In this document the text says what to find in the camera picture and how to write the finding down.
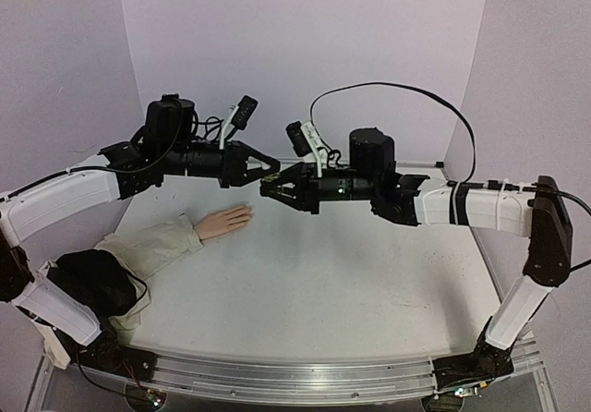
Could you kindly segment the white nail polish bottle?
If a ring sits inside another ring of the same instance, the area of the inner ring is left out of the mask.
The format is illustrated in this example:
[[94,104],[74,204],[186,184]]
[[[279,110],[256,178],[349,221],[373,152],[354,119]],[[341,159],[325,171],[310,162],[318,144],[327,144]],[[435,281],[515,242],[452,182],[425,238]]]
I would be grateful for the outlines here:
[[280,176],[278,174],[268,175],[260,180],[261,188],[277,188],[280,185]]

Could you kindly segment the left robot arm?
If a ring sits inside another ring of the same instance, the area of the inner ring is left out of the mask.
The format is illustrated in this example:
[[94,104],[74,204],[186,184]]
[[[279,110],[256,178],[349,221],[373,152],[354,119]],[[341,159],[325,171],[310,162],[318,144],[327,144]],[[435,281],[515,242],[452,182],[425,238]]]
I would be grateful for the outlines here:
[[280,169],[278,160],[234,134],[247,126],[258,103],[234,105],[217,139],[198,136],[195,104],[166,94],[149,104],[132,140],[103,148],[66,170],[1,195],[1,299],[47,321],[107,372],[121,369],[125,353],[107,336],[98,316],[46,276],[29,269],[22,243],[44,228],[94,206],[126,200],[158,187],[166,176],[215,178],[221,188],[243,187]]

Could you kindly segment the mannequin hand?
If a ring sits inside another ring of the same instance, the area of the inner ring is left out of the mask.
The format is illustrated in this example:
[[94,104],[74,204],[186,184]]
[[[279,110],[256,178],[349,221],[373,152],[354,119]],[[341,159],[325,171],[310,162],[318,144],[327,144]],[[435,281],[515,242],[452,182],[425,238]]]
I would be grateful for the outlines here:
[[225,236],[247,226],[253,218],[253,210],[246,204],[206,215],[194,226],[200,241]]

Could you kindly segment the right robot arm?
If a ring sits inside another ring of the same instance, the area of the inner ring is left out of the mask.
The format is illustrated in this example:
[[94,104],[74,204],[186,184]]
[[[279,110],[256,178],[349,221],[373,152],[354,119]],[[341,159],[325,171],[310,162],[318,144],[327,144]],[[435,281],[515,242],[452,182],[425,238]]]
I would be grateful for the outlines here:
[[349,165],[330,168],[313,125],[290,125],[287,133],[302,160],[263,178],[263,197],[311,214],[324,201],[366,200],[373,214],[397,225],[467,226],[529,239],[523,274],[485,326],[475,355],[509,350],[548,294],[570,276],[573,227],[551,177],[528,186],[403,175],[393,138],[376,128],[353,130]]

